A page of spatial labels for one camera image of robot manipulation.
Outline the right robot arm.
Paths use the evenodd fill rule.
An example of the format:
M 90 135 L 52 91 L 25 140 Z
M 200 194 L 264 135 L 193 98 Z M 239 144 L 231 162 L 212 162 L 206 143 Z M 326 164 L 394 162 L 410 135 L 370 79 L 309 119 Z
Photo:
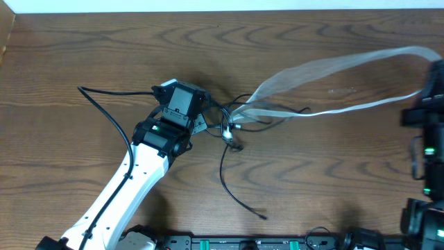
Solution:
M 411 175 L 424 182 L 422 193 L 430 202 L 409 199 L 402 211 L 402 245 L 406 249 L 443 248 L 443 60 L 433 62 L 420 97 L 401 112 L 403 127 L 422 130 L 423 175 L 418 176 L 414 143 L 411 143 Z

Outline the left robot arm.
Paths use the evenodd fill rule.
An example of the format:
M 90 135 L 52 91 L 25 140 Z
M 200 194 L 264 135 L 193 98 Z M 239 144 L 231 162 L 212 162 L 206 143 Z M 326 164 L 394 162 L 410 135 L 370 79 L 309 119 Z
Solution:
M 124 137 L 127 152 L 110 182 L 59 240 L 45 236 L 38 249 L 115 249 L 144 197 L 191 150 L 192 135 L 206 129 L 202 113 L 210 94 L 203 88 L 171 79 L 150 94 L 159 105 Z

